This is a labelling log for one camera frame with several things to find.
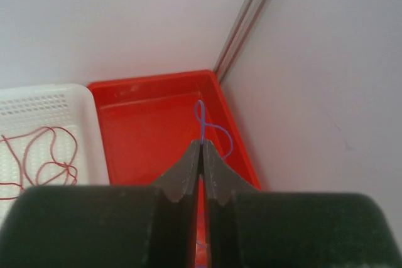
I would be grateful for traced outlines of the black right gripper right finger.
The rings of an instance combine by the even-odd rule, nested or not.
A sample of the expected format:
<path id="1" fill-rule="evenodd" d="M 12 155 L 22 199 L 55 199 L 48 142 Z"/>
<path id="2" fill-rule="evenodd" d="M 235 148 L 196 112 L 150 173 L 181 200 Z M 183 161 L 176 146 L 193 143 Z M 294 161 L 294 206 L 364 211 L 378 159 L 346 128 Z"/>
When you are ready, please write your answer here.
<path id="1" fill-rule="evenodd" d="M 274 193 L 202 146 L 209 267 L 400 267 L 380 207 L 359 193 Z"/>

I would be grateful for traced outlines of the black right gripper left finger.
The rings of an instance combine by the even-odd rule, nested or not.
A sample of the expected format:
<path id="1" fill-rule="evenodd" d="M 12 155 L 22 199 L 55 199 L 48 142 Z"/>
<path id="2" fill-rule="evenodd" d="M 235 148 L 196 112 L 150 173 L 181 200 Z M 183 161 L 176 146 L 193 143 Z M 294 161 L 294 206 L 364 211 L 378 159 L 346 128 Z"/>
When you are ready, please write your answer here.
<path id="1" fill-rule="evenodd" d="M 149 185 L 36 186 L 1 227 L 2 267 L 193 267 L 200 142 Z"/>

